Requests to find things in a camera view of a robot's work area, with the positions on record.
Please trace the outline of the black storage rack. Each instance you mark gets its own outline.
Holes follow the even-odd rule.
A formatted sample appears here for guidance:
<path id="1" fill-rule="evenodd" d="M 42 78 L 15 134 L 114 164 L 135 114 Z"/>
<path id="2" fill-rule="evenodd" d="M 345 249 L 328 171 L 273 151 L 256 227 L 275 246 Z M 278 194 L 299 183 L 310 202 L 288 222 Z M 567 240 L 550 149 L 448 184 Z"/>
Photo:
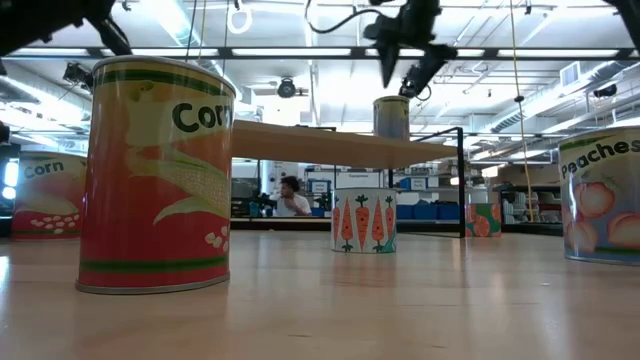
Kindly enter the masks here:
<path id="1" fill-rule="evenodd" d="M 558 186 L 500 184 L 492 189 L 507 233 L 561 236 L 561 196 Z"/>

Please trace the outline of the tall peaches can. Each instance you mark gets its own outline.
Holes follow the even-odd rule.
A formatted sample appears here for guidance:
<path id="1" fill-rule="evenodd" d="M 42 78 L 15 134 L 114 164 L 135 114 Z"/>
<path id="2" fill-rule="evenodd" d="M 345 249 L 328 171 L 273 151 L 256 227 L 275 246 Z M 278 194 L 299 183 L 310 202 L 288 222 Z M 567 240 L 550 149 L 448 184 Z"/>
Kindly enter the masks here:
<path id="1" fill-rule="evenodd" d="M 564 255 L 640 265 L 640 126 L 558 144 Z"/>

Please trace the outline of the round black ceiling fixture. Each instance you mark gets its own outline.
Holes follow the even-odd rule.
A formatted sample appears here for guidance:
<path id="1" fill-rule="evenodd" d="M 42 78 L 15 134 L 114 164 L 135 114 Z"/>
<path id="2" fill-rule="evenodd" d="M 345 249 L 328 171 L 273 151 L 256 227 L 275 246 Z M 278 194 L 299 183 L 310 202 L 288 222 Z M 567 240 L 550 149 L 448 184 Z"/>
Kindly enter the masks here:
<path id="1" fill-rule="evenodd" d="M 276 93 L 280 98 L 283 99 L 294 97 L 297 93 L 297 88 L 294 84 L 293 79 L 288 77 L 282 78 L 276 90 Z"/>
<path id="2" fill-rule="evenodd" d="M 409 99 L 415 98 L 428 87 L 428 80 L 421 71 L 417 68 L 411 68 L 402 79 L 398 95 Z"/>

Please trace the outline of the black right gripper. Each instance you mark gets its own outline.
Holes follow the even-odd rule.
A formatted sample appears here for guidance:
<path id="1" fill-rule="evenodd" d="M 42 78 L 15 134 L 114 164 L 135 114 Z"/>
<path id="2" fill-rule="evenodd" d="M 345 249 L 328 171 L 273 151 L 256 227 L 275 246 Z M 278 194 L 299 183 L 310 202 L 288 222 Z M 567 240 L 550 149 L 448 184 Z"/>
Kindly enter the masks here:
<path id="1" fill-rule="evenodd" d="M 430 44 L 435 39 L 433 28 L 438 16 L 438 0 L 407 0 L 400 7 L 397 21 L 397 42 L 403 46 L 419 48 L 423 55 L 416 65 L 418 76 L 435 76 L 449 61 L 458 56 L 458 50 L 445 44 Z M 381 79 L 387 88 L 396 63 L 400 46 L 397 43 L 377 42 Z"/>

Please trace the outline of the small carrot print can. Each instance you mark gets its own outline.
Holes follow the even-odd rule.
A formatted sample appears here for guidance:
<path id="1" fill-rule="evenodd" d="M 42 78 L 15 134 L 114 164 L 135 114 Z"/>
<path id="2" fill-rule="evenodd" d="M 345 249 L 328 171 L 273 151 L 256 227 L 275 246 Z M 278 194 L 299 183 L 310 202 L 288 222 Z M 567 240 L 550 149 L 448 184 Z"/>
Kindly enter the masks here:
<path id="1" fill-rule="evenodd" d="M 396 252 L 397 191 L 344 188 L 333 191 L 330 249 L 336 252 Z"/>

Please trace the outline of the wooden shelf board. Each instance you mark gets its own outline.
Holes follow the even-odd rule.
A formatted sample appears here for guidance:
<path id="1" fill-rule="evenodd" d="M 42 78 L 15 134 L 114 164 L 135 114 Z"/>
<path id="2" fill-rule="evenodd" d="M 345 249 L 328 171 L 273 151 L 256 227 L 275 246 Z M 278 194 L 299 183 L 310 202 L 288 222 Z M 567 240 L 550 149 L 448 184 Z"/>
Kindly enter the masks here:
<path id="1" fill-rule="evenodd" d="M 239 158 L 395 169 L 453 157 L 451 146 L 308 127 L 236 120 L 232 155 Z"/>

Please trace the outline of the black overhead frame bar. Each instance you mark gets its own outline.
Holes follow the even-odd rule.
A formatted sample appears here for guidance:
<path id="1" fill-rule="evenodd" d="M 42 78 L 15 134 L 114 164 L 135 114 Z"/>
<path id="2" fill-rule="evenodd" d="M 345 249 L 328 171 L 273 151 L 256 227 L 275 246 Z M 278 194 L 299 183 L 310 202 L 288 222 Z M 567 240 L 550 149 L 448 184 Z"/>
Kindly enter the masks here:
<path id="1" fill-rule="evenodd" d="M 138 56 L 173 59 L 206 60 L 374 60 L 378 52 L 373 47 L 178 47 L 134 48 Z M 113 52 L 99 47 L 27 47 L 7 54 L 11 60 L 98 60 L 111 57 Z M 516 48 L 462 47 L 443 58 L 458 61 L 640 61 L 640 51 L 634 48 Z"/>

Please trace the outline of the tall metal food can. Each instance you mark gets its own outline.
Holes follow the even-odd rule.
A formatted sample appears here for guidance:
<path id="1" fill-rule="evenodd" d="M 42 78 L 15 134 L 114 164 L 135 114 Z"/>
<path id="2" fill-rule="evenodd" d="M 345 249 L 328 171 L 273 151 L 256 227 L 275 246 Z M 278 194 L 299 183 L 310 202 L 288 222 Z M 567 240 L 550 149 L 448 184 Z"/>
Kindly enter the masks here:
<path id="1" fill-rule="evenodd" d="M 375 136 L 408 140 L 410 137 L 409 99 L 385 96 L 373 103 L 373 133 Z"/>

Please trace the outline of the white glowing light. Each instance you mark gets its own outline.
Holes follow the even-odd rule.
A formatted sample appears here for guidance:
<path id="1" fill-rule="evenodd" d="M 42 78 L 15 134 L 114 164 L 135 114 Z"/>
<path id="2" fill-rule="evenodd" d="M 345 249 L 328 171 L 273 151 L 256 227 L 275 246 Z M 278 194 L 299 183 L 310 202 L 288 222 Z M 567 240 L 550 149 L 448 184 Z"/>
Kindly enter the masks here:
<path id="1" fill-rule="evenodd" d="M 16 197 L 16 186 L 19 177 L 19 163 L 17 159 L 10 159 L 4 167 L 3 185 L 0 186 L 0 195 L 7 200 Z"/>

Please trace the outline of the black table frame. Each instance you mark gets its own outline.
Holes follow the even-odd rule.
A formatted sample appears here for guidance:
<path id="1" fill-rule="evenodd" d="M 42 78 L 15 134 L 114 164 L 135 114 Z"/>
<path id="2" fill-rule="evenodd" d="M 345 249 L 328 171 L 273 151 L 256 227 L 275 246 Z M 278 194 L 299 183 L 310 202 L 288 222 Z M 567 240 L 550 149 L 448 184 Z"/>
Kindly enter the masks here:
<path id="1" fill-rule="evenodd" d="M 276 230 L 276 231 L 330 231 L 330 218 L 233 218 L 232 230 Z M 458 223 L 420 222 L 399 220 L 397 230 L 401 233 L 457 233 Z M 562 236 L 561 224 L 506 224 L 503 233 Z"/>

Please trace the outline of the person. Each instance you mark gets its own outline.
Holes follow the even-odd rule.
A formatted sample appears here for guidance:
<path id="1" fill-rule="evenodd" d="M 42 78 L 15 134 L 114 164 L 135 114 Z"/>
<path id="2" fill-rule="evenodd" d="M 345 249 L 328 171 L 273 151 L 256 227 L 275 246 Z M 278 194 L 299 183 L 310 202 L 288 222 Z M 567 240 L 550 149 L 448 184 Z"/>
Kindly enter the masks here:
<path id="1" fill-rule="evenodd" d="M 299 195 L 300 184 L 295 176 L 286 176 L 280 180 L 280 193 L 276 197 L 275 215 L 277 217 L 310 216 L 308 200 Z"/>

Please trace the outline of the small peach print can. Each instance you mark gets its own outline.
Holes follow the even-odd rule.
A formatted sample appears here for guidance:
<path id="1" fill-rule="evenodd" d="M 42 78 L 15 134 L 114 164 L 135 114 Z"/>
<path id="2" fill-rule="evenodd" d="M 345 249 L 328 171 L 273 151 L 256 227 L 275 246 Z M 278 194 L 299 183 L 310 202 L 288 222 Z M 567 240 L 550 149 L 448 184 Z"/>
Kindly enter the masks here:
<path id="1" fill-rule="evenodd" d="M 465 235 L 467 238 L 500 237 L 502 215 L 496 203 L 477 203 L 465 206 Z"/>

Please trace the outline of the white air vent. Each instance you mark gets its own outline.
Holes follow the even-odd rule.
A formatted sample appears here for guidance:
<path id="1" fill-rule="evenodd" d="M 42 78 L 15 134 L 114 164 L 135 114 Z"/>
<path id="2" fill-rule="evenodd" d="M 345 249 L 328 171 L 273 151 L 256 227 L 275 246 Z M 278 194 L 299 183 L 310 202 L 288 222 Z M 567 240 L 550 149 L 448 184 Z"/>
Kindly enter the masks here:
<path id="1" fill-rule="evenodd" d="M 560 82 L 563 87 L 571 86 L 580 81 L 581 62 L 575 61 L 559 71 Z"/>

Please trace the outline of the black shelf leg frame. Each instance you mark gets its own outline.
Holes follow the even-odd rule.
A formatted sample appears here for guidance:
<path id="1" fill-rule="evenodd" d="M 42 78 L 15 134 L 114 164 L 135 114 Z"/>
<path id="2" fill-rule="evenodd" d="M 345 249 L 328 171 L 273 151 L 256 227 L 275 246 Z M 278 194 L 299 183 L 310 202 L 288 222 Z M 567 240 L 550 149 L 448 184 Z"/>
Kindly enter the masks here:
<path id="1" fill-rule="evenodd" d="M 465 159 L 464 159 L 464 130 L 462 127 L 452 127 L 446 130 L 442 130 L 439 132 L 435 132 L 433 134 L 422 136 L 416 139 L 416 142 L 423 142 L 431 138 L 442 137 L 445 134 L 454 133 L 456 135 L 457 144 L 456 144 L 456 154 L 457 154 L 457 165 L 460 167 L 458 171 L 458 211 L 459 211 L 459 222 L 457 225 L 453 224 L 433 224 L 429 227 L 427 224 L 402 224 L 400 227 L 401 233 L 411 234 L 411 235 L 422 235 L 422 236 L 442 236 L 446 238 L 455 238 L 455 239 L 463 239 L 466 236 L 466 228 L 465 228 Z"/>

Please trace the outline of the corn can red label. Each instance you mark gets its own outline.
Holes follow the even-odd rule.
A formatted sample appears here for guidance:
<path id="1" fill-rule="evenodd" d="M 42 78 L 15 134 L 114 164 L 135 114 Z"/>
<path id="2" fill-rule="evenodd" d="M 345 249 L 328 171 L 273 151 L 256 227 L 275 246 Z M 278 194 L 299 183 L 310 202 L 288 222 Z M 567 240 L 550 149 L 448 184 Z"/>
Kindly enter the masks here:
<path id="1" fill-rule="evenodd" d="M 77 288 L 150 294 L 227 281 L 235 89 L 150 56 L 102 60 L 93 78 Z"/>
<path id="2" fill-rule="evenodd" d="M 79 155 L 23 151 L 19 155 L 11 239 L 77 240 L 83 220 L 87 161 Z"/>

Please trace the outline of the white wall sign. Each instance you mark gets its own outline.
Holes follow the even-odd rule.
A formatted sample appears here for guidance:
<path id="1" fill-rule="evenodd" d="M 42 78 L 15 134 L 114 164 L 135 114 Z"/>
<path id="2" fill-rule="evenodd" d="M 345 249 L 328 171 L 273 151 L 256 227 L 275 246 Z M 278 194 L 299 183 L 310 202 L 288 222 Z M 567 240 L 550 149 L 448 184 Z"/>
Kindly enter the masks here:
<path id="1" fill-rule="evenodd" d="M 381 177 L 379 172 L 339 172 L 336 187 L 341 188 L 379 188 Z"/>

